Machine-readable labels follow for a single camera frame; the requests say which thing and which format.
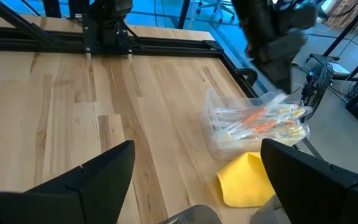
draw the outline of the yellow cloth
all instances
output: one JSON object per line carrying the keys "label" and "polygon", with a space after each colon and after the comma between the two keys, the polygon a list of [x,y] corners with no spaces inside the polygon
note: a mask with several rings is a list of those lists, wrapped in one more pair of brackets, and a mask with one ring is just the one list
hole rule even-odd
{"label": "yellow cloth", "polygon": [[223,201],[231,207],[259,207],[274,194],[259,152],[234,159],[218,172],[218,178]]}

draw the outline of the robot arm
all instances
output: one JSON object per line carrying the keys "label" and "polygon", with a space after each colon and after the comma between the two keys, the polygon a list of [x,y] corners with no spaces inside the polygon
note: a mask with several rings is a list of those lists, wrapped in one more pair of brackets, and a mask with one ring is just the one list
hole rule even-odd
{"label": "robot arm", "polygon": [[286,2],[232,0],[248,41],[247,56],[277,88],[291,93],[291,61],[306,44],[302,30],[315,25],[317,9],[309,1]]}

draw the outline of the wooden tabletop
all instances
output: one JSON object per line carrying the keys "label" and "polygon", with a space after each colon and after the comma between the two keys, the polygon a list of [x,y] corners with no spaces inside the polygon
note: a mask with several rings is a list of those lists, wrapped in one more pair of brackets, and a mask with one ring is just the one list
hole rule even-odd
{"label": "wooden tabletop", "polygon": [[[27,16],[48,30],[81,32],[64,19]],[[0,18],[0,26],[8,24]],[[139,36],[213,39],[207,32],[132,26]],[[125,141],[136,159],[119,223],[158,223],[192,205],[223,223],[255,209],[223,204],[199,115],[208,88],[244,97],[216,58],[0,52],[0,190],[25,191]]]}

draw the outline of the wooden table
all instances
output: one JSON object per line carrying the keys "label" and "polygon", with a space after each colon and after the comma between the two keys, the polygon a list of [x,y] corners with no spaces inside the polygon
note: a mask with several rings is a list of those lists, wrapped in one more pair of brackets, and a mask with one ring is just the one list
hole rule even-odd
{"label": "wooden table", "polygon": [[[64,19],[25,17],[81,32]],[[8,26],[0,18],[0,26]],[[207,32],[132,26],[139,36],[213,39]],[[245,97],[216,58],[0,52],[0,190],[25,191],[133,139],[136,160],[119,223],[158,223],[192,205],[223,223],[255,209],[223,204],[199,113],[208,88]]]}

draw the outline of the concrete floor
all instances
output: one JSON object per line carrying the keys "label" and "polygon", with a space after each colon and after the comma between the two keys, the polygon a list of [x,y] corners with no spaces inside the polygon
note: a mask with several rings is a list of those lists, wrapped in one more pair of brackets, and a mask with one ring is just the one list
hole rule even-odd
{"label": "concrete floor", "polygon": [[[5,0],[17,10],[28,11],[19,1]],[[36,0],[29,0],[29,2],[36,8],[42,9],[42,5]],[[67,0],[60,1],[62,14],[68,15]],[[180,14],[180,9],[183,1],[179,0],[157,0],[155,5],[155,12],[157,14],[165,14],[169,17],[157,16],[157,24],[159,27],[174,27],[175,19]],[[192,3],[190,5],[185,28],[187,29],[192,17]],[[252,67],[249,58],[244,55],[246,47],[246,40],[244,34],[238,27],[237,18],[230,21],[231,15],[224,13],[223,24],[218,24],[219,18],[213,14],[213,9],[203,9],[200,15],[194,13],[194,21],[191,29],[208,31],[212,36],[219,41],[224,47],[228,56],[233,60],[237,67]],[[154,16],[154,0],[134,0],[134,8],[127,16],[127,23],[134,25],[156,26]],[[310,53],[322,54],[334,41],[341,29],[331,29],[325,32],[318,32],[318,30],[325,30],[326,27],[318,25],[317,28],[307,31],[309,34],[308,43],[302,48],[301,52],[296,56],[295,61],[308,69],[313,68],[315,62],[311,60],[305,63],[305,59]],[[338,55],[342,49],[347,45],[349,39],[352,38],[358,30],[347,36],[348,40],[343,40],[334,50],[331,55]],[[341,55],[339,63],[349,71],[352,71],[358,64],[358,36],[354,38],[354,43],[351,42],[346,50]],[[306,74],[293,69],[293,90],[301,86],[305,82]],[[340,90],[343,84],[343,92],[346,93],[350,82],[334,81],[333,87]],[[276,89],[263,76],[259,75],[258,82],[254,85],[258,94],[263,94],[266,91],[276,91]],[[301,90],[292,94],[292,100],[300,99]],[[311,129],[310,142],[322,155],[322,157],[335,165],[349,169],[358,173],[358,120],[353,117],[345,108],[345,103],[338,99],[333,93],[327,91],[324,98],[314,114],[308,121]],[[299,143],[299,147],[306,151],[307,148],[303,143]]]}

